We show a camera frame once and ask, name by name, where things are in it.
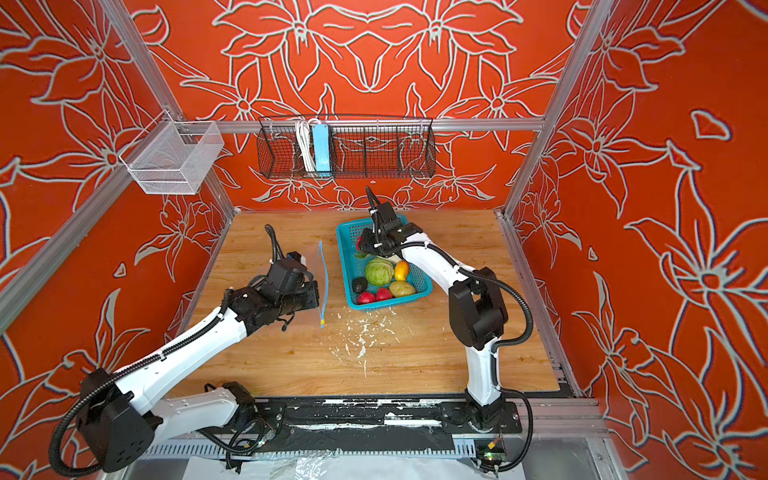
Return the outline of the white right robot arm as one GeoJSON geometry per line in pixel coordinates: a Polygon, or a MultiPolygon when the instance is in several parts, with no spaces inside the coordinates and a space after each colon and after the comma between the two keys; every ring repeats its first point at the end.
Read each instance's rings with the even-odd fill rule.
{"type": "Polygon", "coordinates": [[[469,425],[479,432],[494,429],[506,405],[498,351],[522,344],[532,336],[534,321],[529,305],[491,269],[475,269],[460,262],[419,226],[401,220],[390,203],[380,201],[372,191],[367,195],[373,226],[362,233],[362,251],[379,257],[399,257],[426,273],[447,294],[451,330],[466,350],[469,425]],[[525,319],[523,332],[506,340],[502,336],[509,315],[504,294],[517,302],[525,319]]]}

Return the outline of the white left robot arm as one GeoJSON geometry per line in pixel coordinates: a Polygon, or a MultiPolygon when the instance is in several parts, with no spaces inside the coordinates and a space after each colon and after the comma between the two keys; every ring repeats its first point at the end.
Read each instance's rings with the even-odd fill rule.
{"type": "Polygon", "coordinates": [[[62,477],[119,471],[170,438],[199,432],[230,455],[257,449],[255,441],[223,442],[264,421],[255,398],[238,382],[187,398],[167,398],[182,380],[227,348],[275,322],[319,306],[318,282],[297,252],[275,251],[269,270],[247,286],[225,291],[221,304],[190,330],[112,373],[99,368],[83,381],[78,400],[54,428],[51,469],[62,477]]]}

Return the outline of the clear zip top bag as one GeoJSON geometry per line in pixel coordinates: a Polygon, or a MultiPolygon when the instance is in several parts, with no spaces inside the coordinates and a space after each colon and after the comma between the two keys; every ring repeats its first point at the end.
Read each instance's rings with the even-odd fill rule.
{"type": "Polygon", "coordinates": [[[319,241],[316,245],[313,245],[306,251],[304,255],[304,264],[308,271],[313,274],[313,278],[317,282],[318,306],[313,310],[301,312],[302,320],[312,320],[320,329],[324,329],[326,326],[325,316],[329,298],[329,274],[322,241],[319,241]]]}

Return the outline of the dark brown avocado toy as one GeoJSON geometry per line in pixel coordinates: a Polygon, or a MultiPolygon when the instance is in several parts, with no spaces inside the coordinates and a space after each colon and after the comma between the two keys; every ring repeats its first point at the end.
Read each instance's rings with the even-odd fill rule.
{"type": "Polygon", "coordinates": [[[356,277],[351,282],[351,289],[355,295],[360,295],[368,289],[368,281],[365,277],[356,277]]]}

